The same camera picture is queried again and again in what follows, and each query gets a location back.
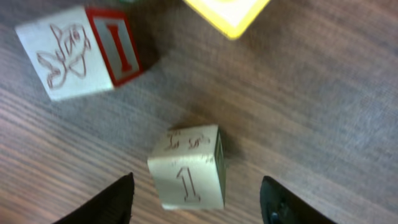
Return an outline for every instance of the number block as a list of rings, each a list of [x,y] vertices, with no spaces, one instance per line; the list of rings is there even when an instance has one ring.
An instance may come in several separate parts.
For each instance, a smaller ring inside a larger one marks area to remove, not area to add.
[[[270,0],[184,0],[229,39],[237,39]]]
[[[16,32],[51,100],[112,90],[142,72],[123,12],[79,6]]]
[[[164,209],[222,209],[226,169],[217,125],[167,132],[148,158]]]

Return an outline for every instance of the red border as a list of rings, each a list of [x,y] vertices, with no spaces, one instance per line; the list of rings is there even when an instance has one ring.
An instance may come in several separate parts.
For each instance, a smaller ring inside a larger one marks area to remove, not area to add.
[[[114,86],[121,86],[123,84],[125,84],[126,82],[132,80],[133,78],[138,77],[139,75],[142,74],[142,65],[141,65],[141,61],[139,60],[138,54],[137,54],[137,47],[136,47],[136,43],[134,42],[134,39],[132,38],[132,32],[130,29],[130,25],[129,22],[127,20],[127,17],[125,15],[125,13],[121,12],[121,11],[115,11],[115,10],[109,10],[109,9],[93,9],[93,8],[86,8],[86,15],[88,18],[88,21],[90,22],[90,26],[91,29],[93,30],[95,39],[97,40],[99,49],[101,51],[101,54],[104,58],[105,61],[105,65],[106,68],[108,69],[109,75],[111,77],[112,83]],[[106,55],[105,49],[103,47],[103,44],[101,42],[100,39],[100,35],[97,31],[97,28],[95,27],[94,24],[94,17],[105,17],[105,18],[113,18],[113,19],[123,19],[124,23],[126,25],[127,28],[127,32],[129,33],[130,36],[130,41],[131,41],[131,45],[132,45],[132,49],[134,50],[134,54],[136,55],[136,59],[137,59],[137,63],[138,63],[138,72],[135,72],[131,75],[129,75],[126,78],[123,78],[121,80],[116,80],[111,68],[111,64],[109,63],[108,60],[108,56]]]

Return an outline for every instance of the letter block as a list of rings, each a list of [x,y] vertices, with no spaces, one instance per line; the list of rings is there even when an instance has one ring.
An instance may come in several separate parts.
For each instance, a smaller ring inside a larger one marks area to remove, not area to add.
[[[226,169],[217,125],[169,131],[148,158],[164,209],[222,209]]]
[[[79,6],[16,32],[51,100],[112,90],[142,72],[123,12]]]

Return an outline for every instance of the yellow toy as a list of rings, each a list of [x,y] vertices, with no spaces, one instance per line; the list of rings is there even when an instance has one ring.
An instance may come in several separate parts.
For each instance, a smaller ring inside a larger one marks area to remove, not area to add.
[[[229,39],[237,39],[270,0],[184,0]]]

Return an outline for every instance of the engraved number 1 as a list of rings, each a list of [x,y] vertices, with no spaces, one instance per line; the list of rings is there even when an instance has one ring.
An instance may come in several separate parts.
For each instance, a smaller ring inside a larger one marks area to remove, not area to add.
[[[182,184],[185,189],[185,202],[200,202],[200,196],[195,192],[195,187],[193,186],[191,172],[189,167],[182,167],[177,174],[178,179],[182,179]]]

